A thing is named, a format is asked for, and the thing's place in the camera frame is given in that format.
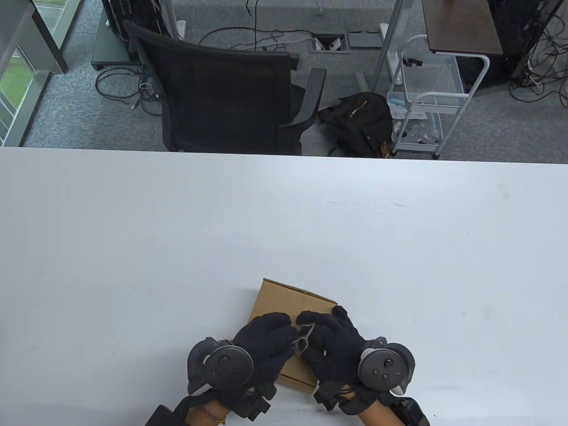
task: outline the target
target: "brown cardboard box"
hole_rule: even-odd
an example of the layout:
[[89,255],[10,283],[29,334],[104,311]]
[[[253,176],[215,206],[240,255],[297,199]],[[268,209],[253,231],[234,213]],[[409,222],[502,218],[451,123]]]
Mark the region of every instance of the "brown cardboard box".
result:
[[[295,324],[296,317],[302,311],[331,314],[335,305],[336,302],[307,290],[264,278],[249,321],[270,312],[284,312],[290,315],[292,323]],[[278,382],[304,392],[313,392],[318,383],[313,371],[302,361],[299,354],[294,355],[284,365]]]

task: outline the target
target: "black cable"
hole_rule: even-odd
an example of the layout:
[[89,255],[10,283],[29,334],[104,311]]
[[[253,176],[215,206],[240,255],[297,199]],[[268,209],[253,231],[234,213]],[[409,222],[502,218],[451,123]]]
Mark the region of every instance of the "black cable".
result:
[[253,31],[254,28],[252,27],[223,27],[223,28],[217,28],[216,30],[210,31],[207,34],[205,34],[203,37],[201,37],[201,40],[199,41],[199,43],[197,43],[197,45],[201,45],[201,43],[203,43],[203,41],[209,37],[211,34],[215,34],[216,32],[219,31],[225,31],[225,30],[251,30]]
[[254,50],[256,51],[256,23],[257,23],[257,11],[258,11],[258,2],[260,0],[256,0],[254,4]]
[[[137,83],[138,89],[134,93],[131,93],[131,94],[128,94],[128,95],[125,95],[125,96],[118,96],[118,95],[113,95],[113,94],[110,94],[110,93],[104,93],[101,90],[101,88],[99,87],[99,85],[101,84],[102,81],[106,80],[107,78],[113,77],[113,76],[137,77],[138,78],[138,83]],[[99,73],[99,75],[95,79],[95,90],[97,91],[97,93],[99,95],[101,95],[105,99],[109,99],[111,101],[122,102],[125,105],[130,106],[131,109],[135,109],[138,105],[140,105],[140,107],[147,114],[153,115],[153,116],[160,116],[161,114],[155,114],[153,112],[150,112],[144,107],[145,102],[157,102],[157,101],[159,101],[157,94],[154,92],[152,85],[150,83],[148,83],[148,80],[149,80],[149,73],[148,73],[148,69],[145,66],[139,66],[136,70],[132,70],[132,69],[125,68],[125,67],[109,68],[109,69],[106,69],[106,70],[102,71],[101,73]],[[126,102],[126,99],[130,99],[130,98],[133,98],[135,96],[138,96],[138,98],[134,101],[134,103],[132,105],[129,102]]]
[[[226,30],[249,30],[249,31],[254,31],[254,28],[253,28],[253,27],[223,27],[223,28],[217,28],[216,30],[210,31],[210,32],[208,32],[207,34],[205,34],[203,37],[201,37],[201,40],[199,41],[198,45],[200,45],[200,44],[201,44],[207,37],[209,37],[211,34],[214,34],[214,33],[219,32],[219,31],[226,31]],[[274,30],[258,30],[258,29],[257,29],[256,32],[265,32],[265,33],[267,33],[267,34],[271,34],[269,37],[266,37],[266,38],[264,38],[264,39],[257,40],[257,43],[259,43],[259,42],[261,42],[261,41],[264,41],[264,40],[269,40],[269,39],[273,39],[274,41],[277,41],[274,37],[276,37],[276,38],[281,37],[284,33],[287,33],[287,32],[306,32],[306,33],[310,34],[310,36],[314,37],[314,33],[313,33],[312,31],[310,31],[310,30],[278,30],[278,29],[274,29]],[[237,44],[234,44],[233,46],[229,47],[229,49],[234,49],[234,48],[236,48],[236,47],[238,47],[238,46],[252,46],[252,45],[254,45],[254,42],[252,42],[252,43],[237,43]],[[284,50],[287,50],[285,44],[282,44],[282,47],[284,48]]]
[[[559,71],[553,71],[553,68],[560,55],[568,52],[568,43],[562,43],[563,40],[568,40],[565,37],[558,37],[566,29],[566,22],[558,15],[553,15],[562,24],[560,30],[555,30],[556,33],[552,34],[548,28],[542,30],[542,35],[538,43],[544,43],[544,47],[537,51],[533,48],[529,55],[528,61],[525,64],[522,77],[516,81],[509,83],[508,89],[510,95],[519,102],[534,103],[538,102],[552,94],[558,94],[558,100],[564,108],[568,108],[568,95],[563,91],[566,89],[566,82],[568,80],[568,68]],[[544,54],[544,59],[540,59],[541,54]],[[537,71],[541,65],[549,63],[544,72]],[[547,92],[546,85],[551,83],[560,82],[557,90],[550,90]],[[522,99],[514,94],[517,89],[529,89],[531,93],[537,96],[534,99]]]

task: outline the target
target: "gray carpet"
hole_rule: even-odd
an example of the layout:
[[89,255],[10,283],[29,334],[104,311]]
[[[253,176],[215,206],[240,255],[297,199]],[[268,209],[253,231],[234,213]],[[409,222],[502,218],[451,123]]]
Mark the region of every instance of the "gray carpet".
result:
[[[323,17],[317,16],[312,0],[263,0],[258,9],[259,28],[305,28],[326,31],[338,27],[376,29],[388,21],[392,4],[377,0],[319,0]],[[184,0],[177,6],[178,18],[190,23],[187,40],[197,41],[213,29],[253,24],[241,0]],[[24,146],[44,148],[124,149],[164,151],[161,119],[141,108],[101,98],[94,90],[97,72],[90,65],[101,11],[100,0],[83,0],[64,47],[70,71],[52,76],[37,108]],[[420,2],[416,2],[407,35],[424,31]],[[252,35],[232,31],[216,33],[206,44],[229,47],[247,42]],[[287,40],[304,37],[286,35]],[[359,91],[355,72],[370,76],[378,53],[352,51],[348,55],[309,53],[309,42],[290,44],[302,55],[302,69],[293,73],[295,83],[304,84],[309,68],[327,68],[322,106]],[[388,89],[387,77],[383,80]],[[115,94],[136,90],[136,80],[115,77],[101,87]],[[480,91],[471,101],[442,153],[445,160],[516,161],[568,163],[568,111],[556,96],[538,103],[521,103],[505,87]],[[324,156],[333,141],[316,123],[302,136],[304,155]],[[398,158],[429,158],[428,154],[400,152]]]

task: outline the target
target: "grass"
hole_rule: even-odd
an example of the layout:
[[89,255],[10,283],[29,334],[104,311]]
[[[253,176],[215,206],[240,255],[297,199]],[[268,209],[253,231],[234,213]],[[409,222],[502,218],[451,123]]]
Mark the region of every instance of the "grass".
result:
[[18,108],[32,81],[32,73],[24,60],[13,56],[0,80],[0,90]]

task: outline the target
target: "black mesh chair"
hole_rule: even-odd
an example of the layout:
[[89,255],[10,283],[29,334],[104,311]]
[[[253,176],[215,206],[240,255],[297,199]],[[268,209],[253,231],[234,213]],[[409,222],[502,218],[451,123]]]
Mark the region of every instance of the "black mesh chair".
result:
[[160,96],[168,150],[302,154],[325,69],[313,68],[303,89],[290,83],[286,52],[203,47],[124,26]]

